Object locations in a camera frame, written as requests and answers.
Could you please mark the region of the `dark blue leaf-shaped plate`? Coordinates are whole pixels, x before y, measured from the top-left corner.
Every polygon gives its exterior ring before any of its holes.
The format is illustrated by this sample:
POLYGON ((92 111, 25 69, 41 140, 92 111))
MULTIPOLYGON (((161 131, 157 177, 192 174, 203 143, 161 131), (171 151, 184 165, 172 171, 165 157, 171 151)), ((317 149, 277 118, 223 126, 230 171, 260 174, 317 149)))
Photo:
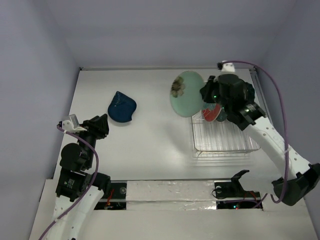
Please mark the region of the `dark blue leaf-shaped plate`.
POLYGON ((128 123, 132 121, 137 109, 135 100, 120 91, 116 91, 107 109, 108 116, 117 123, 128 123))

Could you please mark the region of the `light green flower plate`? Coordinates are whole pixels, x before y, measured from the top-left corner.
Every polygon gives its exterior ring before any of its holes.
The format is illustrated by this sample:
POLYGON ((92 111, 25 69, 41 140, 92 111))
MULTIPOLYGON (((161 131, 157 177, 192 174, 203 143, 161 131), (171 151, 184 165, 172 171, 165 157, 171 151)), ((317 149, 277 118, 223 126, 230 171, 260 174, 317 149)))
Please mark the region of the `light green flower plate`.
POLYGON ((205 82, 195 71, 184 71, 173 81, 170 88, 170 104, 180 117, 189 118, 197 114, 204 105, 200 89, 205 82))

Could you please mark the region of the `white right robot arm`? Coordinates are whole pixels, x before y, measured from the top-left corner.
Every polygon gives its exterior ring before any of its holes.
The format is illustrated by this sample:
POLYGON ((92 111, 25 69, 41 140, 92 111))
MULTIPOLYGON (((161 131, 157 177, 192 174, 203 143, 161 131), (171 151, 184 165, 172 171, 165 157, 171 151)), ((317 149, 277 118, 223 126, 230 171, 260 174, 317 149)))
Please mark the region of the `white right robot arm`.
POLYGON ((283 174, 271 183, 282 203, 293 206, 316 187, 319 163, 310 163, 289 146, 255 102, 250 83, 232 73, 210 76, 199 92, 205 103, 220 105, 227 120, 253 138, 283 174))

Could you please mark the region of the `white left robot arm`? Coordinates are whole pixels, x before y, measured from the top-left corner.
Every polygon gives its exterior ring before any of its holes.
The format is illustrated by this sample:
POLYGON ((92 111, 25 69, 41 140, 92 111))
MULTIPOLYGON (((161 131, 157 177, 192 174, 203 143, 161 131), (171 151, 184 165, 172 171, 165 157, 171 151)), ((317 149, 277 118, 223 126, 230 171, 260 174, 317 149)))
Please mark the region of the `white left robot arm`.
POLYGON ((60 121, 57 129, 76 138, 60 153, 60 175, 55 190, 53 226, 47 240, 78 240, 101 198, 110 194, 110 176, 99 173, 96 142, 109 134, 108 116, 95 116, 79 123, 72 114, 60 121))

